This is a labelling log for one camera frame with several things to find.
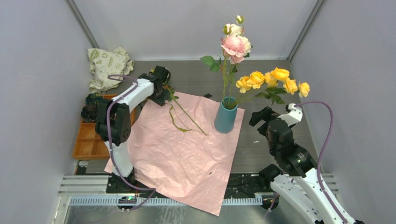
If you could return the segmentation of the yellow rose stem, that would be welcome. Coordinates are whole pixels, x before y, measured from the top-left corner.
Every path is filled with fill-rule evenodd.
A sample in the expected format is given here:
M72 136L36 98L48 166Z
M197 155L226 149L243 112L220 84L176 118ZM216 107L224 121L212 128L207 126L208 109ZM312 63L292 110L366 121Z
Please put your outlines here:
M284 104L282 94L297 94L300 98L309 95L311 89L307 82L298 82L290 78L290 72L276 67L272 71L262 73L254 71L248 76L242 76L235 82L240 95L236 99L225 99L223 105L234 109L237 105L256 98L264 98L272 104Z

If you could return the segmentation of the artificial flower bouquet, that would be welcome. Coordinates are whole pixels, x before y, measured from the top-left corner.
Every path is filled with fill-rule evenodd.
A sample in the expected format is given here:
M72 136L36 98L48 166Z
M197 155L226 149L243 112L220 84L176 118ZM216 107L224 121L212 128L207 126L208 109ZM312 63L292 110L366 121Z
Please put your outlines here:
M169 115L172 125L183 133L187 132L200 132L204 136L208 134L202 127L193 119L193 117L182 107L179 102L179 96L175 93L175 88L170 85L165 85L165 90L169 91L167 105L169 105Z

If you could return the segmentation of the large pink peony stem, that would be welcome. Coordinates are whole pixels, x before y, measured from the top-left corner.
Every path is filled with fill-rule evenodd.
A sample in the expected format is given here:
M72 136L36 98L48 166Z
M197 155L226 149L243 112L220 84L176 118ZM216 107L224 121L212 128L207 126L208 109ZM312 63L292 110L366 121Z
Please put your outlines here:
M249 76L235 78L238 65L249 55L251 43L248 38L241 35L226 35L221 39L222 56L216 60L213 56L202 56L200 61L205 64L210 71L219 71L223 78L223 106L227 109L236 107L237 100L231 102L232 87L236 86L241 94L252 88Z

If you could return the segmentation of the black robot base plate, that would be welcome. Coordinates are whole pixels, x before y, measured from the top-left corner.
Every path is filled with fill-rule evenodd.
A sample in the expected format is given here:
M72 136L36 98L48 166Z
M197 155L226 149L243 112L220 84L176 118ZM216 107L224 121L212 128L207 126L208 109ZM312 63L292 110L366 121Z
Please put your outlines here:
M229 175L224 198L253 198L259 194L271 194L274 191L270 188L270 175L259 173L231 173ZM108 177L106 193L127 194L149 196L151 190L141 191L125 184L120 177L111 174Z

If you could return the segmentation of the teal cylindrical vase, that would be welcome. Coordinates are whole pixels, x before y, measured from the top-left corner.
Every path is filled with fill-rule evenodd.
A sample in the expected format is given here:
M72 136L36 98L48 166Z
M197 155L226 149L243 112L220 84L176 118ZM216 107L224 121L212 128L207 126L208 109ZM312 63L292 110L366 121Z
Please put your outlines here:
M229 133L232 131L236 119L238 105L235 104L235 98L224 98L218 108L214 127L220 133Z

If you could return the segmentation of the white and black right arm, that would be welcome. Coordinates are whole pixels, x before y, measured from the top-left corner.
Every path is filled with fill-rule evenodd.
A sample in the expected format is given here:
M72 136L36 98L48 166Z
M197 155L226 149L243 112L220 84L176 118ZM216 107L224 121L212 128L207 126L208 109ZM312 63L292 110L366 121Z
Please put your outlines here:
M253 112L249 121L250 126L264 121L257 131L277 162L259 172L261 189L276 192L310 224L360 224L331 192L315 159L295 142L292 127L302 120L302 109L288 104L286 111L280 115L267 106Z

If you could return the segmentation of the white rose stem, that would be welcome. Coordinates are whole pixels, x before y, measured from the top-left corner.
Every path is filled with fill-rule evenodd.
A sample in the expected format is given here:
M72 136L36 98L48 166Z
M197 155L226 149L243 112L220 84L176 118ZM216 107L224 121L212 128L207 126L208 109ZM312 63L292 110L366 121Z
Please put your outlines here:
M241 35L241 36L245 37L245 34L244 34L245 33L245 29L244 29L244 25L243 25L244 17L242 15L238 15L238 16L235 17L235 20L236 20L235 23L227 23L227 24L224 25L224 27L223 27L224 37L226 35Z

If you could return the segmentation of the pink wrapping paper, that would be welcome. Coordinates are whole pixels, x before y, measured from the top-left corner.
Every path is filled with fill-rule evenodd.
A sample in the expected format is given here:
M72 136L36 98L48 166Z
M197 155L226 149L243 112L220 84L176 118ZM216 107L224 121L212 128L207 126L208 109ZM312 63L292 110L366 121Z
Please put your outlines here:
M148 101L127 140L135 177L166 197L218 216L245 111L237 109L232 131L220 133L214 127L219 102L181 92L176 95L208 136L177 130L170 106Z

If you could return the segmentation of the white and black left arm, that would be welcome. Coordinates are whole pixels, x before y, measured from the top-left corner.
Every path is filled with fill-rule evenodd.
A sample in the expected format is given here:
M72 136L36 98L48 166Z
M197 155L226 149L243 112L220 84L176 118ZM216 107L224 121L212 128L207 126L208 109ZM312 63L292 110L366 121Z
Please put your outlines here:
M150 99L160 106L165 105L170 92L165 85L170 79L167 68L156 66L153 71L138 78L124 75L109 75L115 81L130 81L130 87L111 99L103 98L98 103L95 132L104 141L113 165L112 174L118 187L126 193L138 189L134 167L129 159L127 140L131 134L131 112L141 102Z

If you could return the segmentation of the black printed ribbon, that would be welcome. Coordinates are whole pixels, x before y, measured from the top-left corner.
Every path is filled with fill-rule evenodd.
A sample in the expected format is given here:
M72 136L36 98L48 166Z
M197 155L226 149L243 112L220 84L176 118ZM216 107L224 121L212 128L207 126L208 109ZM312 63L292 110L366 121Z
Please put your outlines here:
M205 97L205 98L211 98L212 95L208 93L208 94L205 94L203 97Z

